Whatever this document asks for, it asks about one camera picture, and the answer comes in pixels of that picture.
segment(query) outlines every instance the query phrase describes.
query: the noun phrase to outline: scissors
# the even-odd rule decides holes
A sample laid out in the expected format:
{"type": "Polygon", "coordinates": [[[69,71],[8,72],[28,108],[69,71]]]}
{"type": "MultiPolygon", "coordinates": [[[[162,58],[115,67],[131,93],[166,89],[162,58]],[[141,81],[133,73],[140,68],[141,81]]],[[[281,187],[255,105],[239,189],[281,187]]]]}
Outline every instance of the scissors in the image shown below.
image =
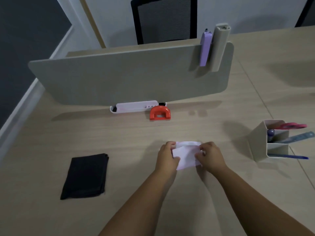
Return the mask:
{"type": "Polygon", "coordinates": [[[301,129],[301,128],[306,128],[306,124],[297,124],[296,122],[288,122],[288,123],[283,123],[279,127],[276,127],[274,129],[277,130],[290,130],[290,129],[301,129]]]}

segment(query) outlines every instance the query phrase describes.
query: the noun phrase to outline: desk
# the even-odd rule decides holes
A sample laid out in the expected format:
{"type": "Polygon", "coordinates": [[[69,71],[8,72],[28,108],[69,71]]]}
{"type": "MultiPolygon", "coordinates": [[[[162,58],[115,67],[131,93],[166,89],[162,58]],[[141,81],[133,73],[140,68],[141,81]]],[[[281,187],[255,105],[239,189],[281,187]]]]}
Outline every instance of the desk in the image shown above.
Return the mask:
{"type": "MultiPolygon", "coordinates": [[[[303,27],[232,35],[235,55],[226,91],[168,103],[171,121],[60,105],[45,93],[0,165],[2,233],[97,235],[152,172],[160,146],[169,140],[215,141],[230,168],[315,232],[315,140],[292,144],[308,161],[255,163],[245,138],[271,117],[315,130],[315,80],[308,74],[315,68],[314,34],[315,27],[303,27]],[[71,158],[98,153],[110,157],[105,194],[59,200],[71,158]]],[[[204,184],[190,168],[178,172],[156,235],[245,233],[217,180],[207,174],[204,184]]]]}

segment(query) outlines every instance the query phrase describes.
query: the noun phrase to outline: beige holder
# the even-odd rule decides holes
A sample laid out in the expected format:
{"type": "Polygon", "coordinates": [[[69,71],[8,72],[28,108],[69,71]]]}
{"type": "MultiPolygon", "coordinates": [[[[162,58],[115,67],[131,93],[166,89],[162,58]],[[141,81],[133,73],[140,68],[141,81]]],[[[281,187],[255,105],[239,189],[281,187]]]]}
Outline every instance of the beige holder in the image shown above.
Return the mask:
{"type": "MultiPolygon", "coordinates": [[[[269,157],[268,154],[289,154],[289,144],[267,143],[267,130],[285,123],[283,120],[266,119],[262,121],[248,136],[250,150],[254,161],[267,159],[283,159],[282,157],[269,157]]],[[[289,137],[289,130],[275,130],[274,141],[289,137]]]]}

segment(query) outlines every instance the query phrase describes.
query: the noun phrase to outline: black office chair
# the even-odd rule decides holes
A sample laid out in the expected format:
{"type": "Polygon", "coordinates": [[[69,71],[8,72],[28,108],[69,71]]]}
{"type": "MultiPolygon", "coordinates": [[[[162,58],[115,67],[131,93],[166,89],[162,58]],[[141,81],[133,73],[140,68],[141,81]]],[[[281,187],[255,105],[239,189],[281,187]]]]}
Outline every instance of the black office chair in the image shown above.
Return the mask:
{"type": "Polygon", "coordinates": [[[197,0],[132,0],[138,45],[197,38],[197,0]]]}

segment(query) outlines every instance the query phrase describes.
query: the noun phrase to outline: folded black cloth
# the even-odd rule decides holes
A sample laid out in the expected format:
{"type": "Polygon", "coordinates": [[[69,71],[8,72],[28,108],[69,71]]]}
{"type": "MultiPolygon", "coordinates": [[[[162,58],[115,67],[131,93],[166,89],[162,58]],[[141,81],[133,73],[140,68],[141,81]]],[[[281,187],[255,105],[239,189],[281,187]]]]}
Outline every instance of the folded black cloth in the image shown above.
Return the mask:
{"type": "Polygon", "coordinates": [[[98,196],[105,191],[107,154],[74,157],[60,199],[98,196]]]}

